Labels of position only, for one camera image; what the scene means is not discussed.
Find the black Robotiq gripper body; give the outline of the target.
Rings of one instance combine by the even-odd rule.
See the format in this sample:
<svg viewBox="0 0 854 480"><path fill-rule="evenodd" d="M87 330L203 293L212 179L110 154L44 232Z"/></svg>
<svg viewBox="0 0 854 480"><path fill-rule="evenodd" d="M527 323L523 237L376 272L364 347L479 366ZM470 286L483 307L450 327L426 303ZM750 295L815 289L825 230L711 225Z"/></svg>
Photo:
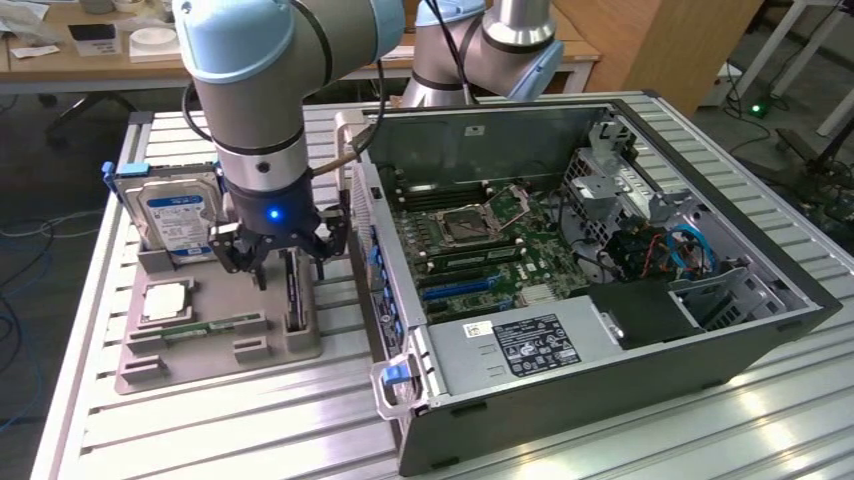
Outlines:
<svg viewBox="0 0 854 480"><path fill-rule="evenodd" d="M260 242L271 238L275 248L320 249L311 179L304 172L291 185L272 191L244 189L226 181L243 237Z"/></svg>

